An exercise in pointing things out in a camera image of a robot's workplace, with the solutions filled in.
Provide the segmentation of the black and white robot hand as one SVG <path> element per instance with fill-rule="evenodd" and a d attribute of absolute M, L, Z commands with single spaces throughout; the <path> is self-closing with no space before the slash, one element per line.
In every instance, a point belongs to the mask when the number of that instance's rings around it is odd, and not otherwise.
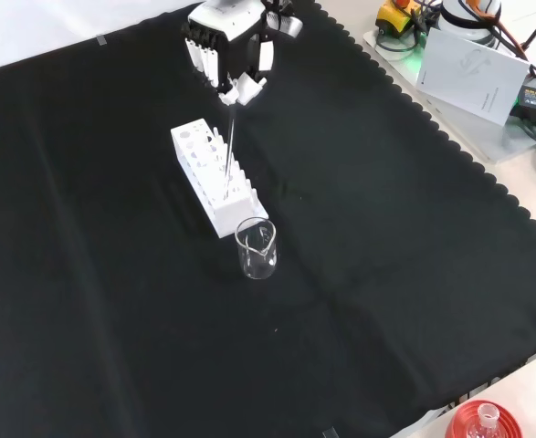
<path fill-rule="evenodd" d="M 182 34 L 195 73 L 227 106 L 246 106 L 268 81 L 278 36 L 303 28 L 290 1 L 204 1 Z"/>

